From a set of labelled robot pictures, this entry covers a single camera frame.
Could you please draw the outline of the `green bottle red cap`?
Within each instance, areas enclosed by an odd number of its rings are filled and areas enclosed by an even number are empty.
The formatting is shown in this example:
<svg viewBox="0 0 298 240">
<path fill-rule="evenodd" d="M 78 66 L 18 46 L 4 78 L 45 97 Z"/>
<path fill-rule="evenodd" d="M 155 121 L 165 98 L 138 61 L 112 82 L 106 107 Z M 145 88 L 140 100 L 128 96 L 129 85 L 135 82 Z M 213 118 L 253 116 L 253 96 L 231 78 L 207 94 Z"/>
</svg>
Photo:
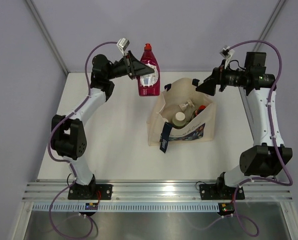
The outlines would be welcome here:
<svg viewBox="0 0 298 240">
<path fill-rule="evenodd" d="M 199 106 L 196 110 L 192 112 L 191 119 L 194 119 L 199 113 L 201 113 L 206 108 L 205 105 Z"/>
</svg>

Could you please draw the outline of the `beige pump bottle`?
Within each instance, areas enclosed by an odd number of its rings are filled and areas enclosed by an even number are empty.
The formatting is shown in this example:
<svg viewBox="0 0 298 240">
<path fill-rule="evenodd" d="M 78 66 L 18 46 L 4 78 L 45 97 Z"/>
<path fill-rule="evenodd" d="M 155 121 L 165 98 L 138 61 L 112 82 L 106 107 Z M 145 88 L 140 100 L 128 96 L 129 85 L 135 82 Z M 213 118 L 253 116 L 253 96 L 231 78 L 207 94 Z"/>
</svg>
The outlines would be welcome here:
<svg viewBox="0 0 298 240">
<path fill-rule="evenodd" d="M 186 101 L 186 103 L 182 103 L 182 104 L 179 104 L 179 108 L 181 109 L 181 111 L 185 111 L 187 108 L 193 108 L 195 105 L 193 104 L 193 102 L 188 99 Z"/>
</svg>

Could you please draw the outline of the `cream canvas tote bag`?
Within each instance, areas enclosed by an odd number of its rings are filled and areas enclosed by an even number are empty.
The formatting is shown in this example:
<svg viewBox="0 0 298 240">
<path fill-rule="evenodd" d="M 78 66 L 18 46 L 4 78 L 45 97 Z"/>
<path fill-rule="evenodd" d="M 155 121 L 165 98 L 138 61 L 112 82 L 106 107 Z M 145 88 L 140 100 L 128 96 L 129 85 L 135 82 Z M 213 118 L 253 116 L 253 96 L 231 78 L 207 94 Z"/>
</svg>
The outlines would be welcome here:
<svg viewBox="0 0 298 240">
<path fill-rule="evenodd" d="M 196 91 L 198 79 L 181 78 L 165 85 L 147 121 L 148 145 L 166 152 L 169 144 L 214 139 L 217 105 Z"/>
</svg>

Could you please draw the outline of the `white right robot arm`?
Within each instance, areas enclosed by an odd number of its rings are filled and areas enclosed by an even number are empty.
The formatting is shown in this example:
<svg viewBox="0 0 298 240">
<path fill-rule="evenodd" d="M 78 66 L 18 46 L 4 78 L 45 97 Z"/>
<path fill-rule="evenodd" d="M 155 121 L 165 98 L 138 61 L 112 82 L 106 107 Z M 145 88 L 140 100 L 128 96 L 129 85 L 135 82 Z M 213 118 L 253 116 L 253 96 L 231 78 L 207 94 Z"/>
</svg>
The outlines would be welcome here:
<svg viewBox="0 0 298 240">
<path fill-rule="evenodd" d="M 220 53 L 223 60 L 211 75 L 196 87 L 196 91 L 214 96 L 216 87 L 223 92 L 226 87 L 240 88 L 247 115 L 253 146 L 242 152 L 239 164 L 223 172 L 214 185 L 201 184 L 201 197 L 206 195 L 225 199 L 242 181 L 274 177 L 291 160 L 293 151 L 286 147 L 279 131 L 275 99 L 277 78 L 266 73 L 266 53 L 248 52 L 244 67 L 230 67 L 233 50 Z"/>
</svg>

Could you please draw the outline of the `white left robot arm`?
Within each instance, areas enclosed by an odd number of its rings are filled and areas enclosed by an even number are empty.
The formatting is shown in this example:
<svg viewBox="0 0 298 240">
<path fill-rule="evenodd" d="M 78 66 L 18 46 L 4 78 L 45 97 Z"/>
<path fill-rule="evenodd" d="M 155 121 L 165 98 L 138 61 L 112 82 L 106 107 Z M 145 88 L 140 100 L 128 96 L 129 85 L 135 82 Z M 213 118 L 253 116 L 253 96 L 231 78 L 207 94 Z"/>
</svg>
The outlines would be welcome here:
<svg viewBox="0 0 298 240">
<path fill-rule="evenodd" d="M 139 78 L 154 73 L 149 65 L 139 61 L 128 51 L 121 60 L 111 62 L 103 54 L 92 60 L 92 72 L 88 94 L 83 102 L 67 115 L 55 115 L 51 121 L 51 136 L 47 146 L 49 152 L 56 151 L 60 162 L 69 164 L 75 183 L 80 185 L 79 194 L 85 199 L 96 195 L 94 174 L 84 158 L 87 147 L 84 125 L 94 112 L 109 100 L 113 93 L 113 79 L 128 76 Z"/>
</svg>

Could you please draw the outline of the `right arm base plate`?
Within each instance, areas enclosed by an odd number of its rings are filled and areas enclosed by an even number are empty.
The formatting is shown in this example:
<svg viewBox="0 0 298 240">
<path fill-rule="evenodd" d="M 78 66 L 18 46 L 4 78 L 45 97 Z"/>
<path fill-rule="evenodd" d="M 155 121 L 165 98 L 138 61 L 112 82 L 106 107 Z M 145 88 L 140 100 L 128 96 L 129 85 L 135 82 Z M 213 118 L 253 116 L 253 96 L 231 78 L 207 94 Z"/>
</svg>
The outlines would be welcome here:
<svg viewBox="0 0 298 240">
<path fill-rule="evenodd" d="M 216 184 L 199 184 L 201 200 L 233 200 L 235 187 L 217 186 Z"/>
</svg>

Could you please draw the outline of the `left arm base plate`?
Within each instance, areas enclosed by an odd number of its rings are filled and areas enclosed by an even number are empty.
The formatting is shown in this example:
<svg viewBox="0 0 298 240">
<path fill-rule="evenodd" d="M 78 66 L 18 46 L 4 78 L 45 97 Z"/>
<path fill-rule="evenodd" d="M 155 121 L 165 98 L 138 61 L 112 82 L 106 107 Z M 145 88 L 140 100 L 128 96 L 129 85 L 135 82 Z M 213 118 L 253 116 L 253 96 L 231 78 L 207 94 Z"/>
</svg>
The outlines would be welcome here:
<svg viewBox="0 0 298 240">
<path fill-rule="evenodd" d="M 96 185 L 79 185 L 74 184 L 69 188 L 69 200 L 111 200 L 112 196 L 111 184 L 96 184 Z"/>
</svg>

